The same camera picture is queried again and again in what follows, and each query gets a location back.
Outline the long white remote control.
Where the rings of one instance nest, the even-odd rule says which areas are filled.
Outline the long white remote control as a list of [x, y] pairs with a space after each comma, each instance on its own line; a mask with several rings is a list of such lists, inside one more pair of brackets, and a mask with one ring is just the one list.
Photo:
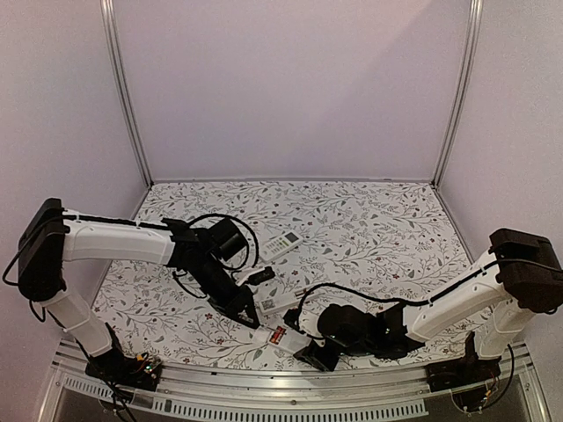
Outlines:
[[272, 296], [267, 299], [259, 299], [258, 307], [262, 315], [273, 315], [286, 309], [296, 307], [305, 293], [305, 289], [299, 289], [283, 295]]

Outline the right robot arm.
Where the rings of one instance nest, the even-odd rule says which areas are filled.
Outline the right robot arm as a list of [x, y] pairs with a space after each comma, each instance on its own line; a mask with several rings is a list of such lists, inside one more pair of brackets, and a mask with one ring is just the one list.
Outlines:
[[492, 308], [455, 365], [459, 381], [475, 382], [534, 316], [562, 305], [562, 267], [548, 238], [497, 229], [489, 239], [489, 249], [464, 273], [419, 300], [381, 299], [390, 307], [376, 314], [329, 305], [295, 358], [321, 371], [334, 370], [342, 355], [402, 359], [451, 325]]

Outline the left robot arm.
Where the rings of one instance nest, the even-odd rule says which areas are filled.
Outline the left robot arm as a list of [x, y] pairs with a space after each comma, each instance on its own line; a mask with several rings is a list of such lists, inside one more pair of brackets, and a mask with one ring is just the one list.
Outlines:
[[111, 381], [130, 375], [130, 362], [118, 353], [110, 328], [63, 278], [66, 262], [101, 259], [142, 261], [161, 265], [192, 276], [211, 306], [224, 317], [251, 329], [260, 325], [253, 293], [232, 278], [227, 260], [240, 251], [257, 248], [258, 241], [246, 240], [251, 227], [230, 215], [216, 214], [208, 228], [192, 221], [163, 219], [134, 222], [95, 215], [81, 215], [65, 209], [57, 198], [45, 200], [18, 241], [15, 256], [4, 274], [6, 280], [30, 302], [38, 303], [71, 334], [98, 369]]

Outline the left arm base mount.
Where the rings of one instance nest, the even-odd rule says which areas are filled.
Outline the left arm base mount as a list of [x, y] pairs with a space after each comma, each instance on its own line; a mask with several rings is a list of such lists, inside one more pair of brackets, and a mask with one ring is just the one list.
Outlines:
[[126, 355], [113, 328], [106, 324], [112, 340], [108, 352], [98, 357], [88, 356], [85, 373], [108, 383], [134, 389], [156, 391], [162, 374], [162, 360], [147, 352]]

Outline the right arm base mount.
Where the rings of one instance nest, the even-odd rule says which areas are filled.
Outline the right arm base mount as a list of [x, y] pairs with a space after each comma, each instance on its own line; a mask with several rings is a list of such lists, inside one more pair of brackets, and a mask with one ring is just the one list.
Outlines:
[[483, 411], [491, 402], [501, 374], [500, 358], [481, 359], [476, 351], [475, 333], [464, 343], [464, 355], [425, 366], [427, 384], [432, 392], [459, 389], [450, 396], [462, 412]]

